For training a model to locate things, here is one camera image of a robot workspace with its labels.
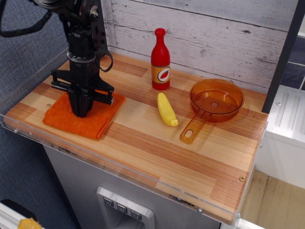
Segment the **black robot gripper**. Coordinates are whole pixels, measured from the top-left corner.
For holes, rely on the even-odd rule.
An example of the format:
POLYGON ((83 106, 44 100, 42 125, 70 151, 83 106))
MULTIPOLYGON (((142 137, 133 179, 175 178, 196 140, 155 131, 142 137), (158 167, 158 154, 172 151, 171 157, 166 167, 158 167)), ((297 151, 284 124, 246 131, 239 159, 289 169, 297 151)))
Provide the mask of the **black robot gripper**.
POLYGON ((114 88, 101 79, 97 55, 79 57, 68 53, 67 57, 70 69, 52 70, 51 75, 52 86, 68 93, 72 112, 77 117, 85 117, 94 100, 112 104, 114 88))

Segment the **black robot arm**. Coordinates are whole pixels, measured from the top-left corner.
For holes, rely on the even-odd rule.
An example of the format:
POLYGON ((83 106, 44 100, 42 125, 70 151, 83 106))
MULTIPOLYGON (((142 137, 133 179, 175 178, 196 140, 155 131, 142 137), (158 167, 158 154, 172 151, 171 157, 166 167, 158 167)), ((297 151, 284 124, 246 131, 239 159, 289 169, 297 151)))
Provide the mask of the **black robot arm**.
POLYGON ((69 70, 53 70, 52 86, 66 91, 72 112, 85 117, 93 102, 113 103, 114 88, 100 77, 100 59, 107 48, 102 7, 97 0, 36 0, 40 7, 58 14, 69 45, 69 70))

